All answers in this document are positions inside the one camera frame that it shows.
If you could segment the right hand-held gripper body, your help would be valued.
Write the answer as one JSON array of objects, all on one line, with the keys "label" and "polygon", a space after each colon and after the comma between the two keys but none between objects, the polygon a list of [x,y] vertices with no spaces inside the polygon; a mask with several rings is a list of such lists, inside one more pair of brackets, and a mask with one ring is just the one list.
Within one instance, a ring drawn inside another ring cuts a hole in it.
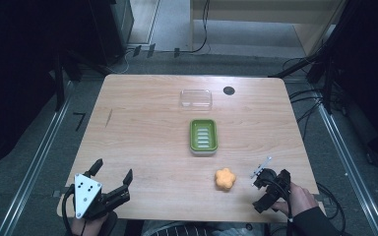
[{"label": "right hand-held gripper body", "polygon": [[254,205],[273,205],[279,199],[289,199],[290,173],[283,169],[277,174],[268,167],[271,160],[268,156],[250,175],[253,186],[258,190],[265,188],[265,194]]}]

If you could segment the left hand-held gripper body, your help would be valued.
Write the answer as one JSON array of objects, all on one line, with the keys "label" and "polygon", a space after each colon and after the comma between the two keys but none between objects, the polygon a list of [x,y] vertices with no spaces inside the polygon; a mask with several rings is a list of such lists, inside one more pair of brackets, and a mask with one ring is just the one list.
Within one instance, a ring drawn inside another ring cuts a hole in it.
[{"label": "left hand-held gripper body", "polygon": [[112,211],[108,203],[102,201],[102,184],[77,173],[74,177],[74,210],[78,219],[95,220]]}]

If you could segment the person's right hand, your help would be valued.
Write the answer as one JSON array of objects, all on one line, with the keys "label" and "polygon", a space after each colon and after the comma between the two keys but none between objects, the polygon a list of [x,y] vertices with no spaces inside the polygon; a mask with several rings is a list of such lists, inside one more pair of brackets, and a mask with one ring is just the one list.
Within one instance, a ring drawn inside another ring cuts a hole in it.
[{"label": "person's right hand", "polygon": [[272,209],[279,210],[288,217],[295,217],[317,206],[318,202],[307,189],[291,183],[289,201],[276,202],[272,205]]}]

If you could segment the person's left hand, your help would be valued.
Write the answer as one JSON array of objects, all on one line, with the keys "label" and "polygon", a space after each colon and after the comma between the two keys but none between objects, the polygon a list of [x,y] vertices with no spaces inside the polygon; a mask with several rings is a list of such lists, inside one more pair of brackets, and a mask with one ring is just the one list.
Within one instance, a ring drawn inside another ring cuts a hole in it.
[{"label": "person's left hand", "polygon": [[97,236],[107,218],[108,215],[92,221],[74,218],[71,223],[72,234],[74,236]]}]

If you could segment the orange flower-shaped soap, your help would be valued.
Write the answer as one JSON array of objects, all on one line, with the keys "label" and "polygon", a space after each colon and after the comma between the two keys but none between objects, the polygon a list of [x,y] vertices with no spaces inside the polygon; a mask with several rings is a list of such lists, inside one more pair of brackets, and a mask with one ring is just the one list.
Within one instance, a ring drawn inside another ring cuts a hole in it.
[{"label": "orange flower-shaped soap", "polygon": [[223,168],[216,171],[215,181],[219,189],[228,191],[233,187],[236,181],[236,175],[232,173],[229,168]]}]

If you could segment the person's striped clothing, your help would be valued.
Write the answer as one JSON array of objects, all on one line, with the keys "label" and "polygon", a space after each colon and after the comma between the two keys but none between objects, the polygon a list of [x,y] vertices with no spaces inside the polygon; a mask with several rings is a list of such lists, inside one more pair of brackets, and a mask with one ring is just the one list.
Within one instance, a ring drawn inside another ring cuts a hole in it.
[{"label": "person's striped clothing", "polygon": [[249,222],[147,220],[141,236],[265,236],[265,229]]}]

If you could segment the green soap dish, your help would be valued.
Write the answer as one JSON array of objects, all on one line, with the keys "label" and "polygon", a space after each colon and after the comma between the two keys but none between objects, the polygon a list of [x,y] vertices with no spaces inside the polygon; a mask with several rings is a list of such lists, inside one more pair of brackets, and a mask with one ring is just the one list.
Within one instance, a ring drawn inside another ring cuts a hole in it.
[{"label": "green soap dish", "polygon": [[189,135],[189,147],[195,155],[207,156],[217,152],[219,143],[217,125],[214,120],[192,120]]}]

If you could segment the black metal stand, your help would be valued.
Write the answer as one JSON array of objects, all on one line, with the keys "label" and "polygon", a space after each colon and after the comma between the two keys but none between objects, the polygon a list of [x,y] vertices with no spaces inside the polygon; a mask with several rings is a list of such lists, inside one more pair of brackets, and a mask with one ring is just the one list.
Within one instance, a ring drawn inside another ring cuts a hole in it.
[{"label": "black metal stand", "polygon": [[77,54],[73,50],[58,50],[53,56],[56,111],[60,111],[65,102],[64,73],[71,81],[79,81],[82,77],[78,62]]}]

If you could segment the clear plastic container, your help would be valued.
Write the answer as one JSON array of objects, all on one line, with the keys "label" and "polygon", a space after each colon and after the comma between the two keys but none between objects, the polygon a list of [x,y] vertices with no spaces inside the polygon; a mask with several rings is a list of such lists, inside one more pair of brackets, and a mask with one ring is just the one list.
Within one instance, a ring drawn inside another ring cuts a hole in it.
[{"label": "clear plastic container", "polygon": [[179,104],[189,110],[210,110],[213,106],[212,92],[208,89],[184,89]]}]

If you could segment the black cabinet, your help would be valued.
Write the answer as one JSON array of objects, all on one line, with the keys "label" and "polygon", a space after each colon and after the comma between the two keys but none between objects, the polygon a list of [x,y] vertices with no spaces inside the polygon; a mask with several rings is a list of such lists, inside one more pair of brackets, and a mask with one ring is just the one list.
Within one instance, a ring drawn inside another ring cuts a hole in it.
[{"label": "black cabinet", "polygon": [[130,0],[69,0],[67,50],[107,66],[125,55],[134,25]]}]

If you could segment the light wooden furniture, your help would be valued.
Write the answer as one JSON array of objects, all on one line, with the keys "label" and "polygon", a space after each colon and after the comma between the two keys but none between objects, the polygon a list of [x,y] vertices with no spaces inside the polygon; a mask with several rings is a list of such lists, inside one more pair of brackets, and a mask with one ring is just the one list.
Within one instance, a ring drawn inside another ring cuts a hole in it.
[{"label": "light wooden furniture", "polygon": [[210,0],[208,19],[294,24],[304,53],[311,55],[322,46],[346,3],[347,0]]}]

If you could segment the metal floor rail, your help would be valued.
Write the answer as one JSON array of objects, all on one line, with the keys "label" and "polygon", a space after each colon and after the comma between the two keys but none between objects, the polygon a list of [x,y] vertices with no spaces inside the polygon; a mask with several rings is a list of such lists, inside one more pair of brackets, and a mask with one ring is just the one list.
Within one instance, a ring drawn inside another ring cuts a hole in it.
[{"label": "metal floor rail", "polygon": [[75,87],[76,85],[73,82],[67,83],[64,91],[65,101],[62,103],[59,110],[52,116],[51,122],[48,125],[43,138],[41,139],[29,169],[26,172],[15,197],[11,201],[11,204],[0,225],[0,236],[12,236],[28,199],[30,198],[33,186],[35,185],[39,173],[41,172],[42,166],[48,156],[58,130],[64,120]]},{"label": "metal floor rail", "polygon": [[319,107],[318,110],[337,150],[340,161],[345,169],[346,176],[356,194],[368,224],[374,236],[378,236],[378,206],[353,161],[352,155],[348,150],[347,144],[341,135],[334,117],[330,115],[324,107]]}]

